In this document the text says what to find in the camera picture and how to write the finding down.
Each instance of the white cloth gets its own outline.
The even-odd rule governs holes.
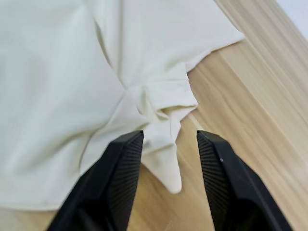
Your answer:
[[[181,190],[186,72],[243,38],[213,0],[0,0],[0,206],[56,209],[117,136]]]

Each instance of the crumpled fabric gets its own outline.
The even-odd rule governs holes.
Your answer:
[[[187,72],[243,39],[213,0],[0,0],[0,206],[57,209],[118,136],[181,191]]]

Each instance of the wooden floor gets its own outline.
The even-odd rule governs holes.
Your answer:
[[[227,139],[263,179],[294,230],[308,230],[308,42],[274,0],[217,0],[246,40],[206,57],[189,78],[199,107],[177,140],[183,181],[171,195],[141,168],[128,231],[214,230],[196,130]],[[2,231],[41,231],[53,213],[0,210]]]

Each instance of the wood grain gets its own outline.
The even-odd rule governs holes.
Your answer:
[[[189,73],[199,107],[177,139],[183,181],[171,195],[144,167],[129,231],[214,230],[196,130],[227,139],[263,179],[294,230],[308,230],[308,42],[274,0],[217,0],[246,40]],[[40,231],[53,213],[0,210],[2,231]]]

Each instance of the floor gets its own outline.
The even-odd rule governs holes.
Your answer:
[[[275,0],[217,0],[246,40],[216,51],[189,73],[197,110],[177,140],[177,195],[141,168],[128,231],[214,230],[196,130],[227,139],[263,179],[297,231],[308,230],[308,42]],[[0,210],[2,231],[43,230],[53,213]]]

